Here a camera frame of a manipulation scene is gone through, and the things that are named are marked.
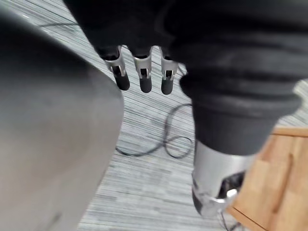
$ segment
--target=wooden table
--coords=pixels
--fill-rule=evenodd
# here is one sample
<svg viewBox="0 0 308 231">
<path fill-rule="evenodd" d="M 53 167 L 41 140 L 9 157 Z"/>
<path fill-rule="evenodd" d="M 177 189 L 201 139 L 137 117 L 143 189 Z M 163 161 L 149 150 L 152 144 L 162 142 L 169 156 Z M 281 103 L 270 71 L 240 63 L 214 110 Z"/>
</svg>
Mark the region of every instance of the wooden table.
<svg viewBox="0 0 308 231">
<path fill-rule="evenodd" d="M 308 231 L 308 128 L 277 128 L 228 212 L 252 231 Z"/>
</svg>

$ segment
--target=silver metal joint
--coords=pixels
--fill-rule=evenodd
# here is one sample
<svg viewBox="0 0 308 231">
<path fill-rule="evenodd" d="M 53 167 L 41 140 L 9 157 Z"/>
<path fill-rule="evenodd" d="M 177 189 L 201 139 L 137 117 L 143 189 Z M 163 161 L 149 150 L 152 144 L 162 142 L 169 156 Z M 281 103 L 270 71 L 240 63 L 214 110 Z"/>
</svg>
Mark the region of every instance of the silver metal joint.
<svg viewBox="0 0 308 231">
<path fill-rule="evenodd" d="M 133 57 L 136 71 L 140 79 L 151 78 L 152 54 L 144 59 Z"/>
<path fill-rule="evenodd" d="M 177 73 L 179 64 L 173 60 L 165 59 L 163 53 L 161 56 L 163 80 L 173 80 Z"/>
<path fill-rule="evenodd" d="M 126 74 L 126 70 L 125 70 L 125 63 L 124 63 L 124 59 L 122 56 L 122 52 L 121 52 L 121 46 L 119 46 L 119 57 L 115 60 L 104 60 L 105 64 L 108 67 L 108 70 L 111 71 L 115 77 L 116 77 L 116 68 L 118 68 L 118 70 L 121 73 L 121 76 L 125 76 Z"/>
<path fill-rule="evenodd" d="M 214 216 L 232 203 L 243 182 L 236 182 L 238 176 L 244 177 L 254 158 L 255 155 L 224 154 L 196 142 L 192 193 L 202 216 Z"/>
</svg>

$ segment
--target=black cable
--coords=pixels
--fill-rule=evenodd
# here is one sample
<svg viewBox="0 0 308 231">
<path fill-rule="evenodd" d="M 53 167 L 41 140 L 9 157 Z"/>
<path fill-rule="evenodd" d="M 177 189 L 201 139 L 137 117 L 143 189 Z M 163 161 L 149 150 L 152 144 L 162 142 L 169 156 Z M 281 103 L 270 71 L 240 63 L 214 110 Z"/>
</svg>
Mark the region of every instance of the black cable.
<svg viewBox="0 0 308 231">
<path fill-rule="evenodd" d="M 44 24 L 44 25 L 39 25 L 38 27 L 46 28 L 49 26 L 77 26 L 78 23 L 50 23 L 50 24 Z"/>
<path fill-rule="evenodd" d="M 193 141 L 192 139 L 186 137 L 186 136 L 175 136 L 175 137 L 172 137 L 170 139 L 168 139 L 168 135 L 170 133 L 170 129 L 171 129 L 171 123 L 172 123 L 172 119 L 173 119 L 173 116 L 174 114 L 179 110 L 181 109 L 182 107 L 185 107 L 185 106 L 191 106 L 190 103 L 186 103 L 186 104 L 181 104 L 175 108 L 172 108 L 171 111 L 168 113 L 167 115 L 167 118 L 165 120 L 165 125 L 164 125 L 164 133 L 163 133 L 163 138 L 162 138 L 162 141 L 157 145 L 155 146 L 154 148 L 146 151 L 146 152 L 142 152 L 142 153 L 127 153 L 127 152 L 124 152 L 122 150 L 119 149 L 119 147 L 116 147 L 116 150 L 121 153 L 122 155 L 125 155 L 125 156 L 133 156 L 133 157 L 140 157 L 140 156 L 144 156 L 144 155 L 149 155 L 153 152 L 155 152 L 157 149 L 160 149 L 161 147 L 164 147 L 166 153 L 173 157 L 173 158 L 176 158 L 176 159 L 182 159 L 186 156 L 188 156 L 192 150 L 193 150 Z M 174 141 L 176 139 L 186 139 L 186 140 L 189 140 L 190 142 L 190 146 L 189 146 L 189 149 L 183 154 L 183 155 L 173 155 L 169 152 L 168 150 L 168 144 L 171 142 L 171 141 Z"/>
<path fill-rule="evenodd" d="M 228 228 L 227 223 L 226 223 L 226 220 L 225 220 L 225 217 L 224 217 L 224 215 L 223 215 L 223 211 L 220 212 L 220 216 L 221 216 L 223 228 L 224 228 L 226 231 L 234 231 L 236 228 L 242 226 L 240 222 L 236 222 L 234 225 L 232 225 L 230 228 Z"/>
</svg>

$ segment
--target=black rubber fingertip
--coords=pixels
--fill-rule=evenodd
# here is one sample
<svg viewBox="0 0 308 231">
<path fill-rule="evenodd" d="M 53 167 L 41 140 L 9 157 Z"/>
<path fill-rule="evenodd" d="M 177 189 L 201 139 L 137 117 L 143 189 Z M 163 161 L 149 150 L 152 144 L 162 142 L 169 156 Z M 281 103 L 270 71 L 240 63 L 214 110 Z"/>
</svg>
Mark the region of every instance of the black rubber fingertip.
<svg viewBox="0 0 308 231">
<path fill-rule="evenodd" d="M 121 90 L 128 90 L 129 87 L 130 87 L 130 83 L 129 83 L 127 73 L 125 73 L 124 76 L 116 75 L 115 76 L 115 82 Z"/>
<path fill-rule="evenodd" d="M 140 78 L 140 89 L 144 93 L 149 93 L 152 90 L 151 78 Z"/>
<path fill-rule="evenodd" d="M 173 90 L 173 80 L 162 80 L 162 93 L 169 95 Z"/>
</svg>

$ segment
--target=robotic hand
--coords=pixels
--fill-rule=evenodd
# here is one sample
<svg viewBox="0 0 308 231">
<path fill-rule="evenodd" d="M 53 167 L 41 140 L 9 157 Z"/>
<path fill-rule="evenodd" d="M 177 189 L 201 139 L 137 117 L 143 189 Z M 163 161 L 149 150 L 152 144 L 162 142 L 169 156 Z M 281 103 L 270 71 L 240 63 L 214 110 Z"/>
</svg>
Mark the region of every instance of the robotic hand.
<svg viewBox="0 0 308 231">
<path fill-rule="evenodd" d="M 129 89 L 120 45 L 131 50 L 145 93 L 153 45 L 162 49 L 164 94 L 172 91 L 177 62 L 185 64 L 180 85 L 195 121 L 194 204 L 202 215 L 224 209 L 277 120 L 300 106 L 293 88 L 308 76 L 308 3 L 64 2 L 120 89 Z"/>
</svg>

